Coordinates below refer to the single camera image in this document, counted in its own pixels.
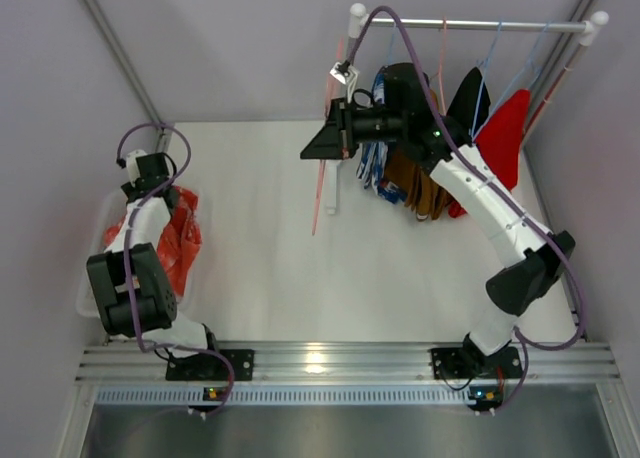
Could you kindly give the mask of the orange white patterned trousers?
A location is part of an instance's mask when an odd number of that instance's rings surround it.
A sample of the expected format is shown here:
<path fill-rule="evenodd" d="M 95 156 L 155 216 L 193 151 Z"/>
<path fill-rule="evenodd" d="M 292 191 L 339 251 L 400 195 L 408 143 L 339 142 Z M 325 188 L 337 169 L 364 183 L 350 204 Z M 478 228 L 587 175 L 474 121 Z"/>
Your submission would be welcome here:
<path fill-rule="evenodd" d="M 123 249 L 125 232 L 130 231 L 130 246 L 152 244 L 160 264 L 183 305 L 189 300 L 189 276 L 202 245 L 197 220 L 199 196 L 191 189 L 174 186 L 177 203 L 170 208 L 163 197 L 139 198 L 126 205 L 126 214 L 103 233 L 103 249 L 114 253 Z"/>

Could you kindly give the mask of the pink plastic hanger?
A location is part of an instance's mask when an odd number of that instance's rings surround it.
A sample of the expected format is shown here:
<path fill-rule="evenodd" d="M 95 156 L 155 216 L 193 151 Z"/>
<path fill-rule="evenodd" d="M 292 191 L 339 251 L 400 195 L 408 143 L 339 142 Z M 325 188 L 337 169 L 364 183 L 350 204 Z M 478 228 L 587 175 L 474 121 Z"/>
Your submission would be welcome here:
<path fill-rule="evenodd" d="M 341 37 L 338 42 L 338 46 L 336 49 L 336 63 L 335 65 L 340 65 L 344 61 L 344 38 Z M 345 75 L 342 72 L 337 72 L 335 67 L 332 67 L 326 81 L 326 89 L 325 89 L 325 98 L 324 98 L 324 118 L 327 118 L 331 109 L 331 101 L 338 96 L 339 90 L 345 86 Z M 314 212 L 313 212 L 313 221 L 311 227 L 311 235 L 316 235 L 320 205 L 322 201 L 322 191 L 324 185 L 324 177 L 326 170 L 326 161 L 320 160 L 318 165 L 318 174 L 316 181 L 316 190 L 315 190 L 315 201 L 314 201 Z"/>

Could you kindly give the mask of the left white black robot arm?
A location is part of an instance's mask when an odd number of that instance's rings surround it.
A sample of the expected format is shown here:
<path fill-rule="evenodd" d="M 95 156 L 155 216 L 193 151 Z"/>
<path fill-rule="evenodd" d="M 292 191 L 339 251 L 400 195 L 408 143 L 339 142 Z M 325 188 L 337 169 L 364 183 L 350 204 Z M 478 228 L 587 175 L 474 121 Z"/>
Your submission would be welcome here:
<path fill-rule="evenodd" d="M 100 322 L 110 337 L 140 339 L 178 367 L 220 350 L 214 333 L 179 309 L 202 245 L 198 195 L 171 183 L 166 153 L 134 150 L 119 159 L 125 214 L 107 229 L 104 248 L 86 262 Z"/>

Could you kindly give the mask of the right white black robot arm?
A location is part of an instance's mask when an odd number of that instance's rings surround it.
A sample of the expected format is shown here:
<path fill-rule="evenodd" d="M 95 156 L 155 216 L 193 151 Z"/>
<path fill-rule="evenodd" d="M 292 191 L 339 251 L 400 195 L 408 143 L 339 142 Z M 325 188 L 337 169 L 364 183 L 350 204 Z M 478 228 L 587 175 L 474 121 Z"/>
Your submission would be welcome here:
<path fill-rule="evenodd" d="M 462 121 L 439 112 L 420 70 L 391 78 L 385 86 L 400 95 L 368 107 L 354 99 L 358 72 L 349 61 L 336 63 L 330 75 L 346 92 L 330 100 L 325 123 L 301 159 L 346 160 L 364 143 L 393 143 L 461 204 L 502 267 L 485 284 L 490 305 L 457 349 L 457 359 L 470 378 L 510 365 L 519 319 L 568 272 L 574 238 L 566 231 L 553 233 L 519 205 Z"/>

